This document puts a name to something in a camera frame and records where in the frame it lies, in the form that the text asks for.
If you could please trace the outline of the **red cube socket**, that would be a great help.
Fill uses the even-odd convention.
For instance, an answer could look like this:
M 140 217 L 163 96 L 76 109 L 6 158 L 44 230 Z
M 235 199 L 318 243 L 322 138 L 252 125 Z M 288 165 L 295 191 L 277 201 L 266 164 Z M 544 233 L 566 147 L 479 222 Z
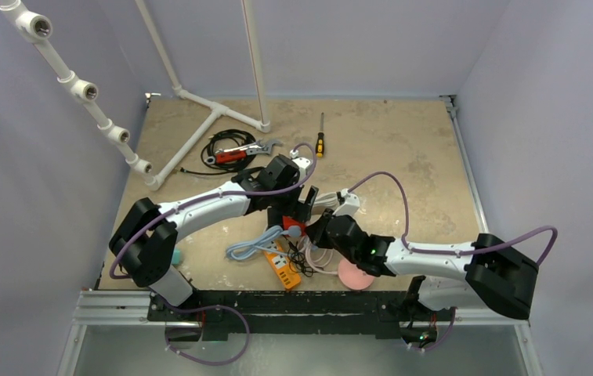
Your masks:
M 302 235 L 305 233 L 306 225 L 303 222 L 299 222 L 291 217 L 284 215 L 282 217 L 282 227 L 287 230 L 290 226 L 299 226 L 302 229 Z

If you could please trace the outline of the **grey blue plug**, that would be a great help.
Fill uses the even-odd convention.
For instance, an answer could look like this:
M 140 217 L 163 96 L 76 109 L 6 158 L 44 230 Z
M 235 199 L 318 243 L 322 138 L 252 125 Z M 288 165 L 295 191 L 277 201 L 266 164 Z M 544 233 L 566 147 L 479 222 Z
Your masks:
M 302 229 L 299 226 L 290 226 L 284 231 L 284 236 L 292 238 L 300 238 L 302 236 Z

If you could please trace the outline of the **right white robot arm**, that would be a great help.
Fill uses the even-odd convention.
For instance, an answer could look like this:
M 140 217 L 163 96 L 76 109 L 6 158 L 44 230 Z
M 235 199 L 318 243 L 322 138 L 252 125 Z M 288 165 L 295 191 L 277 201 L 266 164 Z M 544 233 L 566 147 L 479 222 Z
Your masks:
M 539 265 L 515 249 L 518 240 L 502 241 L 481 233 L 474 241 L 424 244 L 369 234 L 350 215 L 325 212 L 305 229 L 318 248 L 336 250 L 373 277 L 415 275 L 456 280 L 449 294 L 417 289 L 406 294 L 406 313 L 421 319 L 431 311 L 481 302 L 497 314 L 526 320 L 530 316 Z

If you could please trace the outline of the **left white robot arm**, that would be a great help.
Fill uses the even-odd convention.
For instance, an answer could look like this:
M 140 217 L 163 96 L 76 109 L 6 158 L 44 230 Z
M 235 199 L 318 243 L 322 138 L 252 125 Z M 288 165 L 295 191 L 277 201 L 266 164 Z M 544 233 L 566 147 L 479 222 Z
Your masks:
M 177 320 L 197 312 L 191 283 L 172 265 L 177 243 L 218 222 L 277 208 L 298 212 L 298 197 L 314 173 L 316 158 L 275 156 L 268 165 L 236 174 L 221 186 L 179 201 L 155 204 L 136 201 L 110 239 L 115 259 L 110 277 L 120 266 L 138 287 L 147 287 L 167 302 Z

